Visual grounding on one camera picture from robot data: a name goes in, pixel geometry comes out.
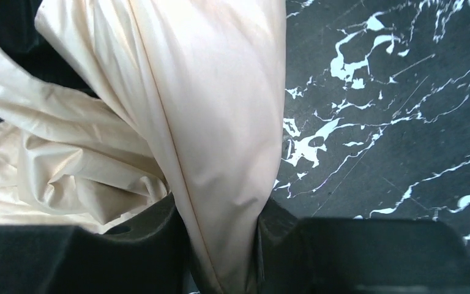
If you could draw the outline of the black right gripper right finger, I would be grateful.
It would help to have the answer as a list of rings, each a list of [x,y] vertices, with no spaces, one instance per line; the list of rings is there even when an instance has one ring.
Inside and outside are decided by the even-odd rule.
[[[470,293],[464,242],[432,220],[298,218],[271,200],[256,261],[260,293]]]

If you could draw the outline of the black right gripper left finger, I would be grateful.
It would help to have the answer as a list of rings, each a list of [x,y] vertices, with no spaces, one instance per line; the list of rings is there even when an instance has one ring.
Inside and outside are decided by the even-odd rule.
[[[0,293],[198,293],[172,196],[107,230],[0,225]]]

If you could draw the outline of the beige folding umbrella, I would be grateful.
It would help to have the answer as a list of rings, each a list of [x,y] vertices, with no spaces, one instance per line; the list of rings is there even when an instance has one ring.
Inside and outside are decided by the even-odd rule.
[[[0,225],[104,233],[173,194],[214,293],[255,293],[283,1],[0,1]]]

